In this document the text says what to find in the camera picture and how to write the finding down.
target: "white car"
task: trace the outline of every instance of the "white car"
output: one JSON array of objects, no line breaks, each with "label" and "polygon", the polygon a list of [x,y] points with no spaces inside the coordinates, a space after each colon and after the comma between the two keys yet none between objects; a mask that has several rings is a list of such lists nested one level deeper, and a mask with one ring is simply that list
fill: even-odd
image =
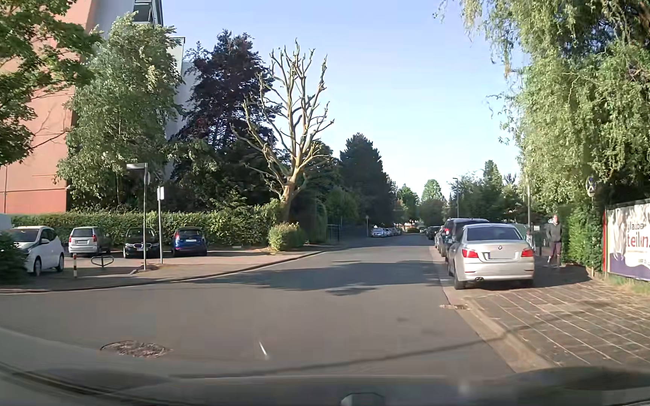
[{"label": "white car", "polygon": [[39,276],[42,270],[64,271],[64,247],[51,227],[14,227],[6,231],[17,247],[27,253],[27,272]]},{"label": "white car", "polygon": [[519,280],[533,285],[533,248],[510,224],[469,224],[456,232],[448,251],[448,274],[458,290],[466,282]]}]

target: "license plate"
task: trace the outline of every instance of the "license plate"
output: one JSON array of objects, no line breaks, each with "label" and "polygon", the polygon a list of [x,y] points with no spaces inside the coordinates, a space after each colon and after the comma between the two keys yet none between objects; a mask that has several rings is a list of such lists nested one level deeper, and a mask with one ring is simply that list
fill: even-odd
[{"label": "license plate", "polygon": [[513,252],[491,251],[489,258],[491,259],[513,259],[515,255]]}]

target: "blue hatchback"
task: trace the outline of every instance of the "blue hatchback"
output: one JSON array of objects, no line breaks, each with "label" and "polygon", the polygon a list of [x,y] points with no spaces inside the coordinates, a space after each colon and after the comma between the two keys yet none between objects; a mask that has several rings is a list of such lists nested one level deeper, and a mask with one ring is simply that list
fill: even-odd
[{"label": "blue hatchback", "polygon": [[207,239],[200,227],[181,227],[172,237],[172,256],[182,254],[207,255]]}]

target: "taillight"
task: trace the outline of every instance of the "taillight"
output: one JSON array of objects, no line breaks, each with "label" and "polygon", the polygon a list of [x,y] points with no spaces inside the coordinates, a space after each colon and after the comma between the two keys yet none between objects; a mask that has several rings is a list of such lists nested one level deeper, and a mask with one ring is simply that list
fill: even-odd
[{"label": "taillight", "polygon": [[477,258],[478,253],[473,251],[472,249],[464,249],[463,250],[463,258]]}]

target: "bike rack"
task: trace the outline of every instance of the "bike rack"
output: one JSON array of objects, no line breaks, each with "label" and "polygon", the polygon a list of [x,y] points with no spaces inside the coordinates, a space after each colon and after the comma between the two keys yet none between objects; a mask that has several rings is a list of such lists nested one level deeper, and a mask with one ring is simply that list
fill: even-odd
[{"label": "bike rack", "polygon": [[93,256],[90,259],[91,263],[93,265],[97,265],[98,267],[106,267],[107,265],[112,265],[114,263],[114,256],[112,255],[98,255],[98,256]]}]

